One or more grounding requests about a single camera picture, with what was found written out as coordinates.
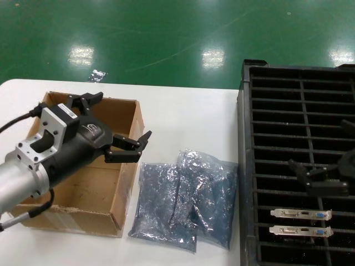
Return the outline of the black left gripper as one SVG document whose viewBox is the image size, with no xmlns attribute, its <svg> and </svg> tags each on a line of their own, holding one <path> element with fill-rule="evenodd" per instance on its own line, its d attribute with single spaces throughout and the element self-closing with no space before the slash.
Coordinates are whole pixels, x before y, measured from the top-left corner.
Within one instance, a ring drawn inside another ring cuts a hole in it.
<svg viewBox="0 0 355 266">
<path fill-rule="evenodd" d="M 91 107 L 101 102 L 103 93 L 69 95 L 66 106 L 91 115 Z M 82 167 L 104 154 L 106 163 L 137 163 L 145 150 L 152 131 L 138 140 L 115 134 L 95 117 L 80 117 L 76 135 L 62 145 L 55 155 L 43 162 L 49 185 L 56 186 Z"/>
</svg>

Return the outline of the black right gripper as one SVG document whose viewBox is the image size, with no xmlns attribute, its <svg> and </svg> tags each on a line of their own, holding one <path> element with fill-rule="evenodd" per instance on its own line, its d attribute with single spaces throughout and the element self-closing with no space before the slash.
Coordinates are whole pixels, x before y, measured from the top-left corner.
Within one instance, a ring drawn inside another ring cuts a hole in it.
<svg viewBox="0 0 355 266">
<path fill-rule="evenodd" d="M 345 132 L 355 132 L 355 124 L 341 121 Z M 308 170 L 299 162 L 288 161 L 288 166 L 305 186 L 309 196 L 349 196 L 349 180 L 354 181 L 354 149 L 346 152 L 337 164 Z"/>
</svg>

